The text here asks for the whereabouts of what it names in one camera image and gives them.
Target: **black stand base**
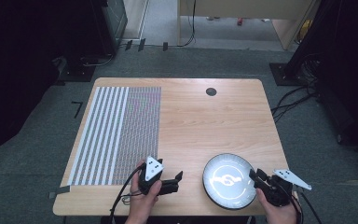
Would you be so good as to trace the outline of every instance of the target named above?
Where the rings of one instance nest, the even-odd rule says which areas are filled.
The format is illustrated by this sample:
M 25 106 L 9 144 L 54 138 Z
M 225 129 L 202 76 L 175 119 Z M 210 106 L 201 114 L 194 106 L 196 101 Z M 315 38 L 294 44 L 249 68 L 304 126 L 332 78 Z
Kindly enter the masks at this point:
M 79 66 L 70 68 L 68 64 L 62 69 L 58 82 L 90 82 L 92 75 L 94 75 L 95 66 Z
M 275 78 L 277 86 L 306 86 L 308 81 L 302 76 L 288 77 L 284 73 L 284 67 L 287 63 L 270 63 L 272 75 Z

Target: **floor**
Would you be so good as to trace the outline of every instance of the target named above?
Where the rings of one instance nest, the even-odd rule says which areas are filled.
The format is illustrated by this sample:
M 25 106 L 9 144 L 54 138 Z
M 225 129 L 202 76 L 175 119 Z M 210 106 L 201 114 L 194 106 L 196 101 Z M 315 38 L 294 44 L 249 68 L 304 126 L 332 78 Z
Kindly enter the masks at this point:
M 129 22 L 123 42 L 135 43 L 145 38 L 146 45 L 177 46 L 177 0 L 125 0 Z M 192 34 L 192 18 L 182 17 L 181 44 Z M 205 17 L 194 20 L 195 39 L 187 46 L 203 49 L 250 49 L 284 51 L 271 21 L 245 19 L 237 25 L 237 18 L 219 18 L 213 21 Z M 296 51 L 293 43 L 288 51 Z

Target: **white floor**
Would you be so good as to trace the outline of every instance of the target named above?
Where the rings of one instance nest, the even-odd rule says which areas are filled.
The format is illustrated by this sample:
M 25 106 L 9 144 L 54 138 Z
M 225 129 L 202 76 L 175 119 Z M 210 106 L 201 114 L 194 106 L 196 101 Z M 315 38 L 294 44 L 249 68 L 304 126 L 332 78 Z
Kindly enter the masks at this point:
M 191 17 L 181 18 L 182 45 L 191 36 L 191 22 Z M 194 25 L 195 40 L 187 48 L 284 51 L 271 21 L 245 19 L 243 25 L 238 26 L 237 18 L 207 21 L 205 17 L 196 17 Z M 146 45 L 162 46 L 163 42 L 168 42 L 169 46 L 177 45 L 177 0 L 148 0 L 138 39 L 142 38 L 146 39 Z M 296 48 L 297 44 L 293 43 L 289 51 Z

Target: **person's left hand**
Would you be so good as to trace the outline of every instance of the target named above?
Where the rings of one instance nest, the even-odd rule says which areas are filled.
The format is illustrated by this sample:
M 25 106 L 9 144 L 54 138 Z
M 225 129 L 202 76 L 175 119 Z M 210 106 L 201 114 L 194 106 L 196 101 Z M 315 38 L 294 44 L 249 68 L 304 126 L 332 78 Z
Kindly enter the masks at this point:
M 142 165 L 144 161 L 139 161 L 137 167 Z M 139 174 L 132 177 L 130 191 L 139 192 L 138 189 Z M 152 185 L 147 195 L 131 196 L 130 198 L 130 213 L 126 224 L 145 224 L 150 216 L 152 208 L 156 201 L 158 201 L 158 193 L 161 189 L 161 181 L 158 180 Z

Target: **wooden desk in background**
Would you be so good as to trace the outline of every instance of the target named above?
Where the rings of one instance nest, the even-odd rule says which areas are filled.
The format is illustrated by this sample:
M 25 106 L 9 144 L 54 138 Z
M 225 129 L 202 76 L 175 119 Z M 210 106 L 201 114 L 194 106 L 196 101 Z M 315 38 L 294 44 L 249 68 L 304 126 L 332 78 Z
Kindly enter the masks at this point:
M 63 175 L 62 187 L 67 185 L 80 135 L 97 87 L 161 87 L 158 157 L 164 160 L 165 166 L 161 179 L 171 179 L 180 171 L 184 175 L 178 192 L 159 197 L 152 216 L 264 214 L 258 200 L 241 210 L 223 209 L 208 198 L 202 185 L 206 163 L 221 153 L 241 156 L 254 169 L 260 168 L 269 175 L 272 175 L 273 169 L 288 168 L 261 81 L 197 78 L 97 79 Z M 217 94 L 206 94 L 208 88 L 215 88 Z M 120 189 L 121 186 L 118 185 L 71 186 L 70 192 L 57 196 L 53 212 L 58 216 L 108 216 Z M 115 215 L 125 216 L 128 212 L 129 207 L 119 203 Z
M 192 16 L 195 0 L 178 0 L 177 34 L 181 16 Z M 313 19 L 320 0 L 197 0 L 195 16 L 272 19 L 283 49 L 289 49 L 305 20 Z

